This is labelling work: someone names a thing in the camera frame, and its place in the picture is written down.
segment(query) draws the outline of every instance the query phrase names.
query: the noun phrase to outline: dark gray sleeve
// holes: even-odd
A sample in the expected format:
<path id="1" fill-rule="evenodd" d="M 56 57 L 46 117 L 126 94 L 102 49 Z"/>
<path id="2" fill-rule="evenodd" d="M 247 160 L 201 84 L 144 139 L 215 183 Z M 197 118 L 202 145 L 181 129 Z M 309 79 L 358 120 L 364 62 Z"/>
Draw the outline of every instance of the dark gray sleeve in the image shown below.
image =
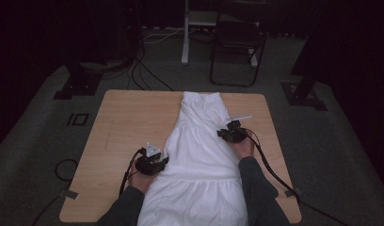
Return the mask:
<path id="1" fill-rule="evenodd" d="M 136 225 L 145 194 L 132 186 L 127 186 L 118 200 L 98 220 L 97 226 Z"/>
<path id="2" fill-rule="evenodd" d="M 239 162 L 243 193 L 248 209 L 249 226 L 290 225 L 275 198 L 278 190 L 264 177 L 254 157 L 245 157 Z"/>

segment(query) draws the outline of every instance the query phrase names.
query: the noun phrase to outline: black metal base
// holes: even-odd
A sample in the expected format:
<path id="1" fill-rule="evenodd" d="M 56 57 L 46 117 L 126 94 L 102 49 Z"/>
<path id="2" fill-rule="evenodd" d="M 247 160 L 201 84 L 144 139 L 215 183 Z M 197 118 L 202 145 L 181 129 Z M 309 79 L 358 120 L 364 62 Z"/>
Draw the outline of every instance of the black metal base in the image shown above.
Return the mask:
<path id="1" fill-rule="evenodd" d="M 313 106 L 319 111 L 328 111 L 324 102 L 320 101 L 315 94 L 314 90 L 304 98 L 298 97 L 295 94 L 297 83 L 281 83 L 283 91 L 285 92 L 286 98 L 288 99 L 289 105 L 300 105 L 300 106 Z"/>
<path id="2" fill-rule="evenodd" d="M 54 100 L 70 100 L 72 96 L 94 96 L 101 78 L 101 73 L 89 74 L 83 83 L 79 83 L 74 82 L 74 78 L 70 76 L 63 89 L 56 92 Z"/>

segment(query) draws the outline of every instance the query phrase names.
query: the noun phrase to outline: human hand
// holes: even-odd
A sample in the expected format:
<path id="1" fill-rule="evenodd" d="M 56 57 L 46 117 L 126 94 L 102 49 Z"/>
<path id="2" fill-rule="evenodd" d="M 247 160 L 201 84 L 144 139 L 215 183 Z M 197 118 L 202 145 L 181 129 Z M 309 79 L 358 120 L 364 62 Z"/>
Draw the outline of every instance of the human hand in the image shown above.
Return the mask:
<path id="1" fill-rule="evenodd" d="M 130 179 L 128 179 L 128 185 L 133 186 L 136 189 L 142 191 L 144 194 L 148 192 L 149 186 L 151 185 L 154 178 L 156 178 L 157 174 L 154 174 L 153 176 L 145 175 L 139 171 L 136 170 L 136 162 L 133 163 L 131 167 Z"/>
<path id="2" fill-rule="evenodd" d="M 247 134 L 251 137 L 251 131 L 247 130 Z M 233 148 L 239 160 L 244 157 L 254 156 L 254 143 L 249 137 L 246 137 L 239 143 L 229 141 L 227 143 Z"/>

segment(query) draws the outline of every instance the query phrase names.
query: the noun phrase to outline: white dress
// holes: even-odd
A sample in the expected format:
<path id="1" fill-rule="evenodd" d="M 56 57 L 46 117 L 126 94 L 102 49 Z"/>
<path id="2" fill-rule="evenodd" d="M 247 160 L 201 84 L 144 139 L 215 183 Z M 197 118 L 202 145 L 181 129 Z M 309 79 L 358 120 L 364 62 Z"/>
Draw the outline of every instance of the white dress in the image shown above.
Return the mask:
<path id="1" fill-rule="evenodd" d="M 227 118 L 219 93 L 184 93 L 164 148 L 169 162 L 145 196 L 138 225 L 247 225 L 238 159 L 216 133 Z"/>

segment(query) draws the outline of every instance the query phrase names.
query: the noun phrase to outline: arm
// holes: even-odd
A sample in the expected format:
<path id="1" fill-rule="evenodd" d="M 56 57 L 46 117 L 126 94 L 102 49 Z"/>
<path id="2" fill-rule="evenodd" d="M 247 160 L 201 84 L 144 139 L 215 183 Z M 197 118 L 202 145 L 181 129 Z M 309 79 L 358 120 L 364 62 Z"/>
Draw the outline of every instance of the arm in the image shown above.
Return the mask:
<path id="1" fill-rule="evenodd" d="M 277 189 L 266 180 L 259 163 L 253 157 L 254 143 L 249 138 L 245 138 L 240 143 L 229 144 L 240 160 L 238 168 L 248 209 L 248 225 L 290 225 L 275 200 L 279 195 Z"/>
<path id="2" fill-rule="evenodd" d="M 131 174 L 136 172 L 133 164 Z M 155 176 L 137 172 L 129 179 L 129 185 L 110 209 L 98 220 L 97 226 L 131 226 L 136 225 L 145 194 Z"/>

